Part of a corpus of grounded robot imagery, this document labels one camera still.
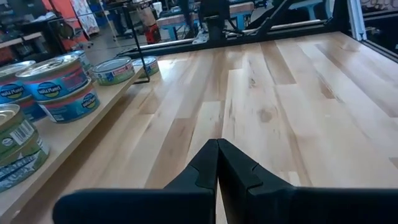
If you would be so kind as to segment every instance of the table leg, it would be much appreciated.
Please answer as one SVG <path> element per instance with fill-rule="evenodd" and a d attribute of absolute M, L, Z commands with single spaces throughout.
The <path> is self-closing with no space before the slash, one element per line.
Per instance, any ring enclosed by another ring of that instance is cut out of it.
<path fill-rule="evenodd" d="M 236 16 L 236 26 L 239 30 L 244 30 L 244 19 L 243 15 Z"/>

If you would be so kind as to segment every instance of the light wood surface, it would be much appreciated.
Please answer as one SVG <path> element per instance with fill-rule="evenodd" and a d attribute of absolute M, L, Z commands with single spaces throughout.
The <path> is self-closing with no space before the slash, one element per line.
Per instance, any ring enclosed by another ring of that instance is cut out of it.
<path fill-rule="evenodd" d="M 33 195 L 44 185 L 65 159 L 76 149 L 84 138 L 101 121 L 112 106 L 123 96 L 126 90 L 137 80 L 137 73 L 126 82 L 112 86 L 99 86 L 95 90 L 99 98 L 99 107 L 86 117 L 67 124 L 55 124 L 48 117 L 35 122 L 40 137 L 50 146 L 49 158 L 44 165 L 28 179 L 0 194 L 0 223 L 11 220 Z"/>
<path fill-rule="evenodd" d="M 166 55 L 13 223 L 92 187 L 162 188 L 209 138 L 294 185 L 398 187 L 398 64 L 341 34 Z M 218 197 L 217 222 L 226 223 Z"/>
<path fill-rule="evenodd" d="M 29 34 L 29 35 L 24 36 L 24 40 L 32 40 L 34 38 L 38 38 L 41 36 L 42 36 L 41 32 L 36 32 L 34 34 Z M 22 38 L 15 38 L 13 40 L 8 40 L 8 41 L 0 43 L 0 49 L 4 48 L 4 47 L 9 47 L 9 46 L 12 46 L 15 44 L 20 44 L 22 42 L 23 42 Z"/>

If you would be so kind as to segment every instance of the metal can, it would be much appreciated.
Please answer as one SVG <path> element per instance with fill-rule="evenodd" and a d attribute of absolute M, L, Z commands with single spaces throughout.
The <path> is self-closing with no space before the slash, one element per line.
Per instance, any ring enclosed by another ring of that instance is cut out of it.
<path fill-rule="evenodd" d="M 93 68 L 93 66 L 91 65 L 90 61 L 88 60 L 86 53 L 84 50 L 76 50 L 74 52 L 70 52 L 66 55 L 76 55 L 77 57 L 79 57 L 81 66 L 83 67 L 83 71 L 85 72 L 85 74 L 91 77 L 91 69 Z"/>
<path fill-rule="evenodd" d="M 0 105 L 0 161 L 23 146 L 35 131 L 20 106 Z"/>
<path fill-rule="evenodd" d="M 144 62 L 145 62 L 145 70 L 148 73 L 148 76 L 154 75 L 159 71 L 159 65 L 154 56 L 144 57 Z M 132 62 L 132 65 L 133 66 L 142 66 L 141 58 L 135 59 Z M 146 77 L 146 74 L 142 71 L 142 74 L 139 76 L 139 78 L 145 78 L 145 77 Z"/>
<path fill-rule="evenodd" d="M 107 60 L 93 68 L 100 85 L 114 85 L 131 78 L 135 72 L 129 57 Z"/>
<path fill-rule="evenodd" d="M 39 106 L 56 123 L 68 123 L 90 114 L 97 109 L 100 101 L 88 79 L 87 84 L 78 91 L 56 100 L 38 101 Z"/>
<path fill-rule="evenodd" d="M 62 55 L 37 63 L 16 77 L 37 101 L 66 96 L 87 83 L 87 76 L 76 55 Z"/>
<path fill-rule="evenodd" d="M 19 105 L 21 107 L 22 112 L 24 112 L 24 114 L 27 116 L 30 122 L 38 121 L 46 117 L 47 115 L 43 111 L 43 109 L 36 103 L 32 95 L 13 101 L 12 104 Z"/>
<path fill-rule="evenodd" d="M 23 72 L 35 63 L 35 61 L 26 61 L 0 68 L 0 104 L 10 103 L 30 95 L 22 82 L 17 79 L 16 74 Z"/>
<path fill-rule="evenodd" d="M 19 150 L 0 161 L 0 192 L 32 175 L 47 160 L 49 151 L 48 145 L 35 133 Z"/>

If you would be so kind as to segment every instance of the wooden shelf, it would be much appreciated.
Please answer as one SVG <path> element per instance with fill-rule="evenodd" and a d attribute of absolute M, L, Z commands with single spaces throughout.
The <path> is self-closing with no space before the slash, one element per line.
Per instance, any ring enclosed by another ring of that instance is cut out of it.
<path fill-rule="evenodd" d="M 35 123 L 40 137 L 50 146 L 45 164 L 28 179 L 0 194 L 0 223 L 9 223 L 32 196 L 44 185 L 65 159 L 86 138 L 105 114 L 137 80 L 142 67 L 134 67 L 136 75 L 128 81 L 112 86 L 95 85 L 99 107 L 88 116 L 68 124 L 55 124 L 44 118 Z"/>

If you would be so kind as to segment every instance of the wood plank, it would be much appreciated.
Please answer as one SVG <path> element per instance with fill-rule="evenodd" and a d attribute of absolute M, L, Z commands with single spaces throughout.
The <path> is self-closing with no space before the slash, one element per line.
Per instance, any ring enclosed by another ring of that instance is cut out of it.
<path fill-rule="evenodd" d="M 195 123 L 196 117 L 173 120 L 145 188 L 162 189 L 185 168 Z"/>
<path fill-rule="evenodd" d="M 398 89 L 380 78 L 378 70 L 372 70 L 367 60 L 353 57 L 350 51 L 333 44 L 319 44 L 317 47 L 386 114 L 392 118 L 398 117 L 398 100 L 394 97 L 398 95 Z"/>
<path fill-rule="evenodd" d="M 222 137 L 270 171 L 294 170 L 273 88 L 243 69 L 229 71 Z"/>
<path fill-rule="evenodd" d="M 100 100 L 99 107 L 88 116 L 68 124 L 55 124 L 48 118 L 35 123 L 42 139 L 50 146 L 50 155 L 45 164 L 19 185 L 0 194 L 0 223 L 9 222 L 14 213 L 44 185 L 77 145 L 101 121 L 126 90 L 137 80 L 130 80 L 113 86 L 96 86 Z"/>
<path fill-rule="evenodd" d="M 272 79 L 276 85 L 296 83 L 296 80 L 292 76 L 286 61 L 274 41 L 262 43 L 261 49 L 267 63 L 267 68 L 269 69 L 269 73 L 272 75 Z"/>
<path fill-rule="evenodd" d="M 145 186 L 167 133 L 175 119 L 178 107 L 181 104 L 182 93 L 182 86 L 176 86 L 167 93 L 140 138 L 135 150 L 128 157 L 123 175 L 128 175 L 130 178 L 124 180 L 123 184 L 131 188 L 143 188 Z"/>
<path fill-rule="evenodd" d="M 391 122 L 365 93 L 314 45 L 300 45 L 312 60 L 323 80 L 333 90 L 337 100 L 347 107 L 355 124 L 376 149 L 387 157 L 398 157 L 398 126 Z"/>
<path fill-rule="evenodd" d="M 307 97 L 313 99 L 333 99 L 330 87 L 326 86 L 311 60 L 302 52 L 292 39 L 277 40 L 282 53 L 296 82 L 302 87 Z"/>
<path fill-rule="evenodd" d="M 185 159 L 185 165 L 195 157 L 207 140 L 221 137 L 223 111 L 224 102 L 202 103 L 189 145 L 189 151 Z"/>
<path fill-rule="evenodd" d="M 313 113 L 331 146 L 327 148 L 331 151 L 326 162 L 338 175 L 335 187 L 398 186 L 398 169 L 370 144 L 341 103 L 336 100 L 314 102 Z"/>
<path fill-rule="evenodd" d="M 338 176 L 327 163 L 329 145 L 313 118 L 308 100 L 297 84 L 276 86 L 276 91 L 295 135 L 297 146 L 311 184 L 332 187 Z"/>

